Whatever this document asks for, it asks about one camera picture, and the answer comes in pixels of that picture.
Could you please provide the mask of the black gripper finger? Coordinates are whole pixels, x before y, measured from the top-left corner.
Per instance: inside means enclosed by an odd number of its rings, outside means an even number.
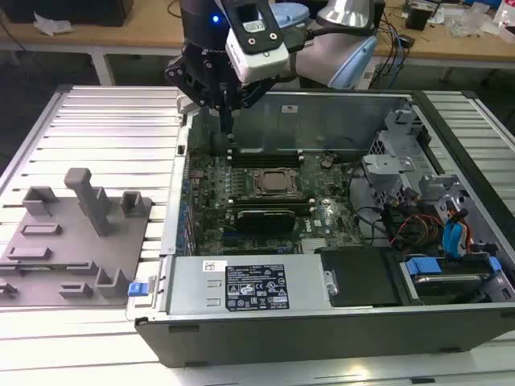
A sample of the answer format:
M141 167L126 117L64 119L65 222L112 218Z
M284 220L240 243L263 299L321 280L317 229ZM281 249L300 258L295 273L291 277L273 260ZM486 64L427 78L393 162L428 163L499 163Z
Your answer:
M199 107L217 113L220 131L227 133L227 105L211 59L177 57L168 64L165 76Z
M226 93L226 133L233 131L233 114L241 109L248 109L258 102L274 86L274 79L258 80L244 86L240 83L230 84Z

